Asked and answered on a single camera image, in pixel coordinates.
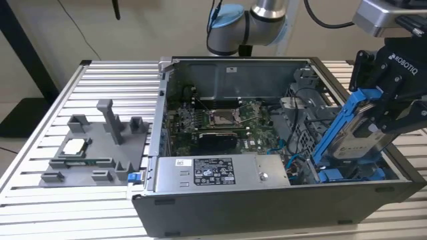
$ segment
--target white label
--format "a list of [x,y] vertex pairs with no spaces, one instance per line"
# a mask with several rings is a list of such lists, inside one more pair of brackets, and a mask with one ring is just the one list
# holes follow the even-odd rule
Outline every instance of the white label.
[[178,167],[191,167],[192,166],[192,159],[176,159],[175,166]]
[[82,139],[82,138],[71,139],[67,142],[66,147],[63,149],[64,154],[76,155],[80,152],[84,144],[86,144],[84,139]]
[[238,72],[238,68],[235,66],[227,67],[226,71],[227,71],[227,73],[236,73]]

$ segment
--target black stand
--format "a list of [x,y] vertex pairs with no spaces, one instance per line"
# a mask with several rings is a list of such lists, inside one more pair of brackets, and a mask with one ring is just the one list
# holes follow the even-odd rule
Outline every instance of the black stand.
[[7,0],[0,0],[0,30],[44,97],[24,98],[0,123],[0,137],[25,138],[59,96],[59,90]]

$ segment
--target sticker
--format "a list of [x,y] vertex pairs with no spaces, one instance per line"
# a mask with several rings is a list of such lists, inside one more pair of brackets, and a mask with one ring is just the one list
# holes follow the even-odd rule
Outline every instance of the sticker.
[[176,159],[175,166],[178,167],[191,167],[192,159]]
[[66,155],[76,155],[82,151],[84,144],[86,144],[84,139],[74,138],[67,142],[64,149],[62,151],[64,152]]
[[236,184],[231,157],[196,158],[194,160],[194,184],[198,186]]
[[227,67],[226,72],[227,73],[236,73],[238,72],[238,67],[235,67],[235,66]]

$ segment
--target floor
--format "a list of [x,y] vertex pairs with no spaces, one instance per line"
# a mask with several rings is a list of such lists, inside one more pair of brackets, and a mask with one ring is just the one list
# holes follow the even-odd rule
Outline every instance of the floor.
[[[9,114],[11,110],[16,106],[16,103],[0,103],[0,122]],[[0,137],[0,147],[9,149],[15,152],[19,152],[21,147],[25,144],[27,139],[25,138],[4,138]],[[8,166],[11,162],[15,159],[16,154],[12,152],[8,152],[3,149],[0,149],[0,177],[5,170],[8,169]]]

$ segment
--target blue latch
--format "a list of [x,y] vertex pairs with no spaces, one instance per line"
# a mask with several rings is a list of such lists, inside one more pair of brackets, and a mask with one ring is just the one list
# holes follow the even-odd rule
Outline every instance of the blue latch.
[[134,172],[127,175],[127,182],[140,184],[143,182],[143,174],[140,172]]

